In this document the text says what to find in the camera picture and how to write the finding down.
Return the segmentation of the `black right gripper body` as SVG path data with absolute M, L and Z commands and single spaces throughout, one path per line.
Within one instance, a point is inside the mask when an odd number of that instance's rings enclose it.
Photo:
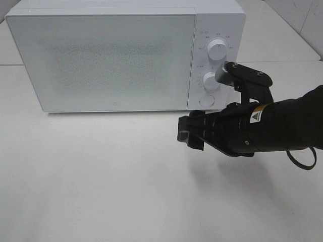
M 196 149 L 203 150 L 204 144 L 208 144 L 231 157 L 252 157 L 261 152 L 248 131 L 251 114 L 259 106 L 257 102 L 247 105 L 234 102 L 219 112 L 198 110 Z

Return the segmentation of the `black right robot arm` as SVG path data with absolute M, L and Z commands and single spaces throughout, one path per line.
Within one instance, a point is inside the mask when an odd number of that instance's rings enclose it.
M 198 150 L 209 144 L 231 157 L 322 149 L 322 86 L 267 105 L 232 103 L 220 112 L 192 111 L 179 118 L 177 140 Z

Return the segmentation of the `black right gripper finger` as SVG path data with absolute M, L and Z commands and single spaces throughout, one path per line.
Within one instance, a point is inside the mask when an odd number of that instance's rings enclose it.
M 192 132 L 205 126 L 205 111 L 194 110 L 178 120 L 178 132 Z
M 178 127 L 177 141 L 185 143 L 189 148 L 200 151 L 204 150 L 204 142 L 200 140 L 196 135 L 184 130 L 181 127 Z

